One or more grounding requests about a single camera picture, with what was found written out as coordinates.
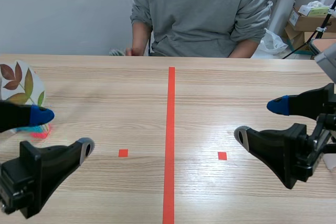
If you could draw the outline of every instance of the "white pedestal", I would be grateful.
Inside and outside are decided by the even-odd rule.
[[[289,19],[295,0],[277,0],[271,15],[269,30],[281,36]]]

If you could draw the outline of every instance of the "brown leaf print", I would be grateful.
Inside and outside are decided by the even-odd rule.
[[[14,75],[14,71],[12,70],[12,68],[6,64],[1,64],[0,65],[0,70],[1,70],[1,74],[2,76],[8,80],[8,81],[14,81],[15,80],[15,75]]]
[[[22,80],[22,70],[18,62],[16,63],[16,66],[15,66],[15,80],[17,82],[21,82]]]
[[[9,83],[7,83],[4,88],[8,89],[8,90],[16,90],[17,87],[19,86],[20,82],[15,81],[10,81]]]

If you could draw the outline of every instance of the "red square marker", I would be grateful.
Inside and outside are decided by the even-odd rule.
[[[226,152],[218,152],[218,159],[219,160],[227,160]]]
[[[118,157],[128,157],[128,149],[119,150],[119,156]]]

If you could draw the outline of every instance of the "blue gripper fingertip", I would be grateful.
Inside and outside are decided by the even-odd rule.
[[[270,101],[267,109],[275,114],[289,115],[289,96],[285,95],[280,99]]]
[[[40,109],[39,106],[31,106],[29,126],[38,126],[46,124],[54,119],[55,114],[49,109]]]

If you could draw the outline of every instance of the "tissue box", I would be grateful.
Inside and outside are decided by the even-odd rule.
[[[307,17],[322,16],[328,14],[329,6],[311,7],[302,5],[299,9],[299,13]]]

